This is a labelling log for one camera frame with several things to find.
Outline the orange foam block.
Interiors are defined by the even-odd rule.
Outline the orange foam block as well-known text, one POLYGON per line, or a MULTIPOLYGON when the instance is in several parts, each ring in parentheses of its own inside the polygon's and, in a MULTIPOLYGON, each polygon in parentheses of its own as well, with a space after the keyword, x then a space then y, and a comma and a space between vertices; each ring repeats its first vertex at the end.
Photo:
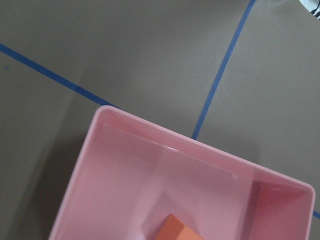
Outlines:
POLYGON ((155 240, 203 240, 198 233, 170 214, 157 233, 155 240))

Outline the pink plastic bin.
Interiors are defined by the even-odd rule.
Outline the pink plastic bin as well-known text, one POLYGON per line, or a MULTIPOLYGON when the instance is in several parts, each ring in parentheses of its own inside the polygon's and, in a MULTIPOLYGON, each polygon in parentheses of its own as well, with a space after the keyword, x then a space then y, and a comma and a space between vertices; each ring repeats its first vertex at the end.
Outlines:
POLYGON ((174 215, 206 240, 307 240, 315 198, 305 182, 102 106, 49 238, 153 240, 174 215))

